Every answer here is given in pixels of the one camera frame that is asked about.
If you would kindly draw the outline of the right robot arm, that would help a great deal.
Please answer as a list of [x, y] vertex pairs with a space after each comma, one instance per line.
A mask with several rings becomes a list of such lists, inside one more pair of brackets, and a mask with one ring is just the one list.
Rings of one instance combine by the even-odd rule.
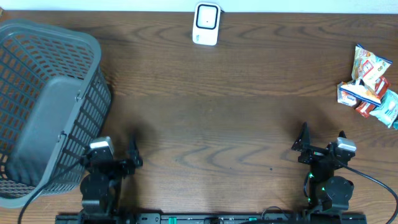
[[313, 146], [308, 125], [304, 122], [292, 150], [300, 153], [299, 163], [310, 166], [307, 177], [309, 186], [305, 190], [310, 213], [337, 215], [347, 210], [354, 185], [346, 178], [335, 175], [335, 171], [347, 165], [355, 156], [354, 141], [341, 131], [327, 147]]

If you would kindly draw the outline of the red candy bar wrapper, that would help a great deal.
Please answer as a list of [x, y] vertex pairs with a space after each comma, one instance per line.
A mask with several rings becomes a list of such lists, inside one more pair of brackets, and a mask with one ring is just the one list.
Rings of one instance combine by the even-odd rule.
[[373, 111], [377, 105], [376, 105], [376, 100], [381, 101], [383, 96], [386, 94], [387, 90], [390, 87], [390, 82], [385, 78], [384, 76], [381, 76], [376, 80], [375, 84], [375, 99], [371, 100], [363, 100], [356, 108], [355, 110], [363, 117], [368, 118], [370, 117], [370, 112]]

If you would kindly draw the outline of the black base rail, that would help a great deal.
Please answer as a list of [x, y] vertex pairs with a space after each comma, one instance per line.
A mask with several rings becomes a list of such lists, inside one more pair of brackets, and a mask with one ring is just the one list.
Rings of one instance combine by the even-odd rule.
[[159, 213], [141, 213], [128, 217], [106, 217], [84, 214], [57, 215], [55, 224], [79, 223], [124, 223], [124, 224], [240, 224], [240, 223], [341, 223], [341, 224], [367, 224], [365, 215], [343, 215], [341, 218], [333, 216], [314, 215], [309, 221], [304, 218], [289, 218], [281, 213], [267, 213], [263, 216], [250, 215], [161, 215]]

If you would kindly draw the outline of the yellow snack bag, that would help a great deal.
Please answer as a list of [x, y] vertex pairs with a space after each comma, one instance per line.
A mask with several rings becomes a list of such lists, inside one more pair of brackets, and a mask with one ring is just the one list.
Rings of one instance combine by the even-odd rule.
[[[351, 72], [352, 80], [347, 82], [354, 91], [357, 99], [361, 101], [375, 99], [374, 89], [376, 80], [383, 76], [391, 65], [391, 60], [379, 57], [366, 50], [362, 45], [357, 44]], [[381, 101], [376, 100], [376, 105], [380, 106]]]

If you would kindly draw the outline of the white barcode scanner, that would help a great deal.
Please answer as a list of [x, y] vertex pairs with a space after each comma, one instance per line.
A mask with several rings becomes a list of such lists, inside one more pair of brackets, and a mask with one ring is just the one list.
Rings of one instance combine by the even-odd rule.
[[214, 46], [218, 41], [221, 8], [210, 2], [199, 2], [195, 7], [192, 41], [195, 44]]

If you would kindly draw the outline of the green white packet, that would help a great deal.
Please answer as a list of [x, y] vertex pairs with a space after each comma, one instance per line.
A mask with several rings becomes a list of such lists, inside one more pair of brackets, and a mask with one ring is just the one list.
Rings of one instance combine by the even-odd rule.
[[390, 128], [397, 118], [397, 93], [387, 90], [381, 100], [381, 105], [374, 108], [370, 115]]

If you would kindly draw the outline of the teal mouthwash bottle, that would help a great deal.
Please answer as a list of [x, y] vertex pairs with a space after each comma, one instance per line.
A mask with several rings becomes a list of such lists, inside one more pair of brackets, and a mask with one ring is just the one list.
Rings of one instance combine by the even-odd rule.
[[398, 120], [394, 121], [392, 125], [395, 130], [398, 130]]

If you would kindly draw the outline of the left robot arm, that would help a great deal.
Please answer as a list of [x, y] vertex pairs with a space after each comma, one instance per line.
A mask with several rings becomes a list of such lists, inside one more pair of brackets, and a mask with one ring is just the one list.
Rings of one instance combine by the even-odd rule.
[[86, 148], [82, 166], [88, 175], [80, 184], [82, 207], [80, 223], [135, 223], [130, 212], [119, 208], [123, 180], [143, 166], [136, 139], [129, 140], [127, 158], [115, 159], [109, 136], [92, 140]]

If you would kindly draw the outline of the orange small box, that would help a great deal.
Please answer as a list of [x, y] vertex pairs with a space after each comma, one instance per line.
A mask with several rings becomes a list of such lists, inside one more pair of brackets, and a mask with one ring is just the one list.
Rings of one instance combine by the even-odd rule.
[[347, 106], [356, 106], [360, 103], [351, 86], [345, 82], [337, 85], [337, 102]]

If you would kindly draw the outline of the grey plastic basket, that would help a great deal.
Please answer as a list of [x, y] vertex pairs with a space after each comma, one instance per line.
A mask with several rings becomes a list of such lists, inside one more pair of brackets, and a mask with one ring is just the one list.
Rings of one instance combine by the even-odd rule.
[[1, 206], [64, 194], [108, 115], [101, 48], [85, 33], [13, 19], [1, 23]]

